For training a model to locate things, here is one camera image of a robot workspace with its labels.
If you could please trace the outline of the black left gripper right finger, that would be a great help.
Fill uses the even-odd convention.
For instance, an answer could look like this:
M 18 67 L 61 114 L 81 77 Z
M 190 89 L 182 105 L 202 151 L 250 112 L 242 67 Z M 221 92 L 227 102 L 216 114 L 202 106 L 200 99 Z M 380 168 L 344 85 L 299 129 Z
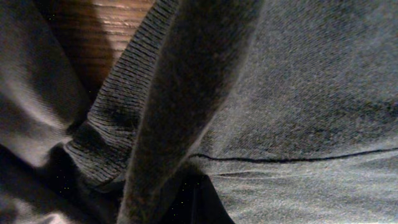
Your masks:
M 197 175 L 195 187 L 196 224 L 234 224 L 207 175 Z

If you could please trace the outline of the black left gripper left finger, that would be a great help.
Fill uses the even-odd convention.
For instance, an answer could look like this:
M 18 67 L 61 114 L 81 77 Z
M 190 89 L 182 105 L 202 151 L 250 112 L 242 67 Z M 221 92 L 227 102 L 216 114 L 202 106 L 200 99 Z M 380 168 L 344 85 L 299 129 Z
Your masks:
M 194 224 L 195 203 L 195 185 L 183 183 L 160 224 Z

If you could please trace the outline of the black garment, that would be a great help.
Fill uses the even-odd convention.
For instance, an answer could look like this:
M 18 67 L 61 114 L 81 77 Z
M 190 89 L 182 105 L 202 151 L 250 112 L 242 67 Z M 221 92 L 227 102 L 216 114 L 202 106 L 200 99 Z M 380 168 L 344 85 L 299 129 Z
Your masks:
M 95 99 L 52 1 L 1 2 L 1 222 L 397 222 L 396 1 L 154 1 Z

